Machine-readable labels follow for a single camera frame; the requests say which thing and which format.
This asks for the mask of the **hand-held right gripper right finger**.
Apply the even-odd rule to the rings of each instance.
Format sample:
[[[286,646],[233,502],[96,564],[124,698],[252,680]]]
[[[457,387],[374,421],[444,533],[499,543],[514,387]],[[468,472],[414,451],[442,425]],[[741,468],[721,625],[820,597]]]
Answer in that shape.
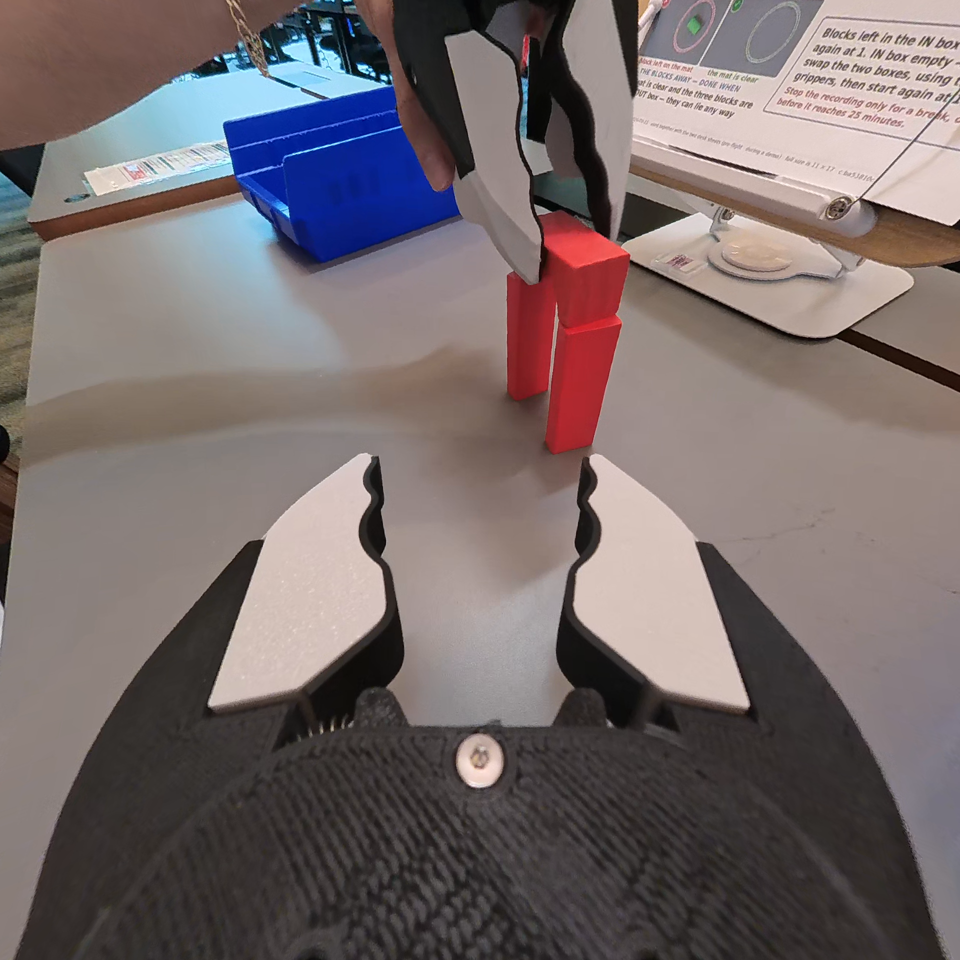
[[[748,717],[751,701],[700,543],[603,455],[583,458],[577,558],[558,624],[558,667],[599,694],[606,723],[642,728],[675,707]]]

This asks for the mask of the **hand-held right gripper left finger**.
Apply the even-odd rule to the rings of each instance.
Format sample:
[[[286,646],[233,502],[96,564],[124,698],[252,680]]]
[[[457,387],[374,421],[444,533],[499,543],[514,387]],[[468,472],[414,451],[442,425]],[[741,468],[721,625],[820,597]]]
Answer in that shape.
[[[346,714],[402,665],[402,626],[382,554],[379,459],[362,453],[265,534],[208,707],[216,714],[310,700]]]

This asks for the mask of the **red arch block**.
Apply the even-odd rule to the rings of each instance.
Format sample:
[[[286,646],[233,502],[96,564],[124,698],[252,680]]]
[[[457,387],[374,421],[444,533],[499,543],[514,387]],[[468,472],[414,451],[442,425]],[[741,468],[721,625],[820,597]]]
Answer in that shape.
[[[628,274],[629,253],[567,212],[544,214],[540,222],[543,278],[553,285],[559,323],[574,329],[615,316]]]

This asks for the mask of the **instruction sheet on wooden stand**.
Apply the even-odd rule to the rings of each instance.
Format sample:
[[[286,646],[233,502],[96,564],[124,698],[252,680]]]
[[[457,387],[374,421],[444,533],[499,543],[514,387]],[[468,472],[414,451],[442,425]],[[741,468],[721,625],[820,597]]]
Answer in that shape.
[[[642,2],[640,54],[666,2]],[[630,239],[631,262],[803,339],[829,339],[906,294],[908,267],[958,259],[958,229],[679,152],[695,174],[630,172],[695,214]]]

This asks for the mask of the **blue plastic bin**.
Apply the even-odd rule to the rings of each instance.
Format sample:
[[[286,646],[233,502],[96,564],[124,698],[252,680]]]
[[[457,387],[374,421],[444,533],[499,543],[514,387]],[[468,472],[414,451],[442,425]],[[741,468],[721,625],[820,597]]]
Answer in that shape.
[[[391,86],[223,123],[243,197],[319,262],[459,215],[434,191],[400,123]]]

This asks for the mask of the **printed instruction sheet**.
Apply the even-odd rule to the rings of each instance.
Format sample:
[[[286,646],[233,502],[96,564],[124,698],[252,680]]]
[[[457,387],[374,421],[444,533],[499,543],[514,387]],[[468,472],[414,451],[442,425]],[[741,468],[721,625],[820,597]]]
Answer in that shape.
[[[672,1],[633,106],[636,163],[680,152],[953,227],[959,3]]]

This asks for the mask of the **wood-edged grey desk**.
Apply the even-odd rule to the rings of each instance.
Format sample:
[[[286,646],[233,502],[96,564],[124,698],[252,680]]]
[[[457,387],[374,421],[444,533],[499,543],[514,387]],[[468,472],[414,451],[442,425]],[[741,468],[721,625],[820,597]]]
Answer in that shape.
[[[230,164],[95,196],[93,169],[223,137],[225,122],[377,87],[300,62],[163,85],[101,123],[45,147],[27,220],[44,241],[219,199],[239,190]]]

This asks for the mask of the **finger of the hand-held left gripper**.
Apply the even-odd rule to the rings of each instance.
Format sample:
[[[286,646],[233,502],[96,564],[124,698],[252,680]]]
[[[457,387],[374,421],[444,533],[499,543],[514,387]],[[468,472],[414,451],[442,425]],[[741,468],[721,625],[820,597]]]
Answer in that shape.
[[[533,2],[526,134],[583,180],[594,229],[618,237],[638,88],[640,3]]]
[[[519,137],[522,90],[510,52],[470,30],[448,36],[472,168],[454,182],[464,219],[482,226],[523,282],[541,280],[544,234]]]

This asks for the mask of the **person's left hand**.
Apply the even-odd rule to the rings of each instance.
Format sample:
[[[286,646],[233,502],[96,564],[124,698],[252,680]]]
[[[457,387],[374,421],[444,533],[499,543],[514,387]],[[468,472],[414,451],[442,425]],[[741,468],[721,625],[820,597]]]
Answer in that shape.
[[[394,31],[394,4],[392,1],[356,1],[355,6],[386,55],[398,117],[423,173],[433,190],[445,191],[454,179],[454,159],[404,70]]]

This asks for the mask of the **person's left forearm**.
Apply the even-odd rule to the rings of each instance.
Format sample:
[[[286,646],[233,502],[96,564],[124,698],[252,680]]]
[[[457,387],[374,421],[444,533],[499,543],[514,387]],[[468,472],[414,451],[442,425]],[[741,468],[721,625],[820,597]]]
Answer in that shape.
[[[3,1],[1,148],[88,129],[238,39],[224,1]]]

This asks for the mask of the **red plank block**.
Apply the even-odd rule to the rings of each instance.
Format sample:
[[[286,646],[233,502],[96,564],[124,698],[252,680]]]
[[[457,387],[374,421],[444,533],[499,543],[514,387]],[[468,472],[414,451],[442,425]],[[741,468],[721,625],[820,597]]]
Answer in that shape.
[[[507,276],[507,390],[521,402],[547,391],[557,299],[550,279]]]
[[[621,327],[618,315],[558,327],[545,434],[551,453],[594,443]]]

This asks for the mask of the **label sheet in plastic sleeve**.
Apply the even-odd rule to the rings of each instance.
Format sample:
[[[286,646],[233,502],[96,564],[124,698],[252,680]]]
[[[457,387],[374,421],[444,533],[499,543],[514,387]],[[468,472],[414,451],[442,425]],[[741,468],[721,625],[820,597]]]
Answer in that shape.
[[[167,150],[86,171],[83,180],[96,196],[147,186],[231,163],[226,139]]]

